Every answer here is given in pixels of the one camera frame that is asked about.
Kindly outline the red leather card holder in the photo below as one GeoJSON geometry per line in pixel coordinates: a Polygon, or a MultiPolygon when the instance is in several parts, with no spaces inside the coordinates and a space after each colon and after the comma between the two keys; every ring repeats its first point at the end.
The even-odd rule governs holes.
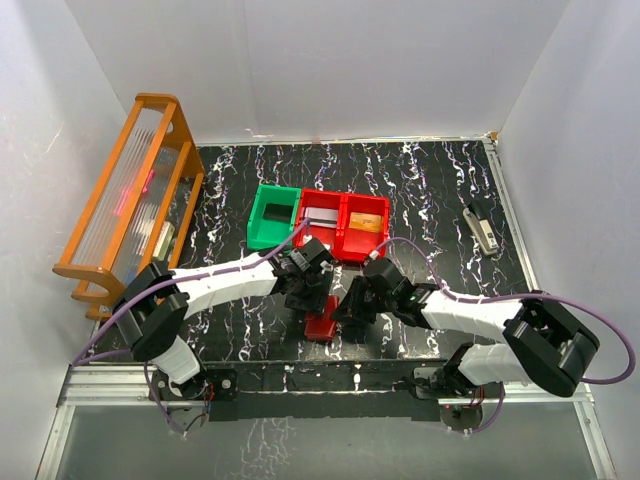
{"type": "Polygon", "coordinates": [[[327,304],[322,314],[306,313],[304,316],[304,337],[313,342],[331,342],[336,333],[337,322],[331,318],[337,309],[340,299],[338,296],[329,295],[327,304]]]}

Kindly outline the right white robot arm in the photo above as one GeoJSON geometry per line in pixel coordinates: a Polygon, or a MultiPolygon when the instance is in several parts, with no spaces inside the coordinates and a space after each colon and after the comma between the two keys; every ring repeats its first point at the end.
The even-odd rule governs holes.
{"type": "Polygon", "coordinates": [[[373,323],[391,314],[410,327],[455,330],[487,339],[462,344],[419,388],[463,395],[489,383],[534,383],[570,397],[600,342],[560,302],[547,295],[496,301],[455,296],[434,283],[412,283],[387,258],[354,277],[331,317],[344,325],[373,323]]]}

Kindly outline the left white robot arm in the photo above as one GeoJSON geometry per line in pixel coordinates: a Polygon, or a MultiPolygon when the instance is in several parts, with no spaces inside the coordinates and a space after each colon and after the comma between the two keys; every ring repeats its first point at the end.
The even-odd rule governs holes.
{"type": "Polygon", "coordinates": [[[282,295],[285,306],[321,315],[333,280],[335,258],[313,237],[297,248],[277,248],[199,269],[170,270],[152,262],[113,306],[115,324],[137,362],[168,377],[184,399],[205,395],[210,385],[195,351],[180,337],[183,322],[243,298],[282,295]]]}

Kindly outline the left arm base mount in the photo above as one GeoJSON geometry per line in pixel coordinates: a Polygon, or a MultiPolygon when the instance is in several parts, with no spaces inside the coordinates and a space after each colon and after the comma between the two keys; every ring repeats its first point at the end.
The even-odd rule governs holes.
{"type": "Polygon", "coordinates": [[[149,387],[149,399],[158,400],[167,415],[178,410],[178,402],[190,402],[201,408],[193,421],[180,426],[184,433],[206,422],[237,419],[239,378],[234,369],[206,368],[182,385],[160,371],[146,370],[144,375],[149,387]]]}

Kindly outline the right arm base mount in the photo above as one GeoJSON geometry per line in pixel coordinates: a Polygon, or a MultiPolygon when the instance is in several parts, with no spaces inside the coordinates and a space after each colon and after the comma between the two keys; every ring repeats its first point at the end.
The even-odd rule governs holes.
{"type": "Polygon", "coordinates": [[[483,402],[485,385],[476,386],[464,380],[460,374],[445,368],[416,368],[410,376],[402,378],[404,388],[416,399],[436,400],[458,398],[460,404],[438,404],[440,418],[448,431],[471,435],[488,429],[500,415],[505,399],[505,389],[498,385],[497,404],[494,412],[484,419],[483,402]]]}

